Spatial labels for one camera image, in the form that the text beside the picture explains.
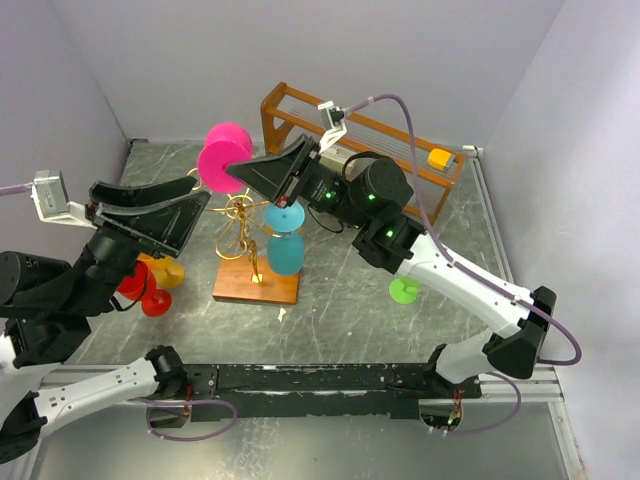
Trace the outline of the blue plastic wine glass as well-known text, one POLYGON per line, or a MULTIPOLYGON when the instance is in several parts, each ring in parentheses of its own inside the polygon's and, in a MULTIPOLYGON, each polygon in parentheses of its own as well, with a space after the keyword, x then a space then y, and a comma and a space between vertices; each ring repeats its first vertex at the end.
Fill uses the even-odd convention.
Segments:
POLYGON ((273 231, 266 248, 269 267, 278 275, 297 274, 305 260, 304 241, 298 233, 305 221, 303 207, 298 202, 285 208, 269 205, 264 220, 273 231))

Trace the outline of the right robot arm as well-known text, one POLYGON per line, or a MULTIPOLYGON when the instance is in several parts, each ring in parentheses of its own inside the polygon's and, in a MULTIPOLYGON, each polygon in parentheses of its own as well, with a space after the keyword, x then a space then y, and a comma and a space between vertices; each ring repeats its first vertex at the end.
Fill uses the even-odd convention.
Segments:
POLYGON ((485 323, 484 332, 432 355, 424 374, 431 395, 446 397, 458 384, 491 371, 530 378, 540 361, 555 293, 518 287, 438 244, 435 234, 404 212, 414 191, 402 168, 375 152, 362 156, 368 165, 347 179, 323 165, 318 143, 302 135, 277 154, 225 170, 278 207, 303 199, 356 229, 352 245, 369 265, 428 286, 485 323))

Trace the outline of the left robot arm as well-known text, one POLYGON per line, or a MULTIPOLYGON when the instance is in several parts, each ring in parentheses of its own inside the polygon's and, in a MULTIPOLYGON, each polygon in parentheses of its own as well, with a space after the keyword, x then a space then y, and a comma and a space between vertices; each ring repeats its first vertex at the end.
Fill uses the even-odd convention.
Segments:
POLYGON ((122 187, 95 183, 89 200, 68 198, 58 171, 40 171, 8 194, 28 193, 42 222, 89 228, 74 263, 35 254, 1 255, 1 459, 10 462, 40 439, 129 399, 174 399, 187 385, 184 364, 159 346, 115 372, 59 389, 42 379, 89 336, 89 319, 118 309, 114 295, 141 255, 177 257, 210 196, 193 177, 122 187))

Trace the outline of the pink plastic wine glass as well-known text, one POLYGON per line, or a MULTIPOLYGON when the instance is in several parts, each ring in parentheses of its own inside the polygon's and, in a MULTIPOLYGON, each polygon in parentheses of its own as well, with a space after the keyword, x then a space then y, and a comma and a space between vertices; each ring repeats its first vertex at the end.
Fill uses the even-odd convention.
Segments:
POLYGON ((234 194, 244 184, 226 173, 226 168, 249 161, 253 142, 246 129, 234 122, 223 122, 210 129, 197 160, 201 182, 219 194, 234 194))

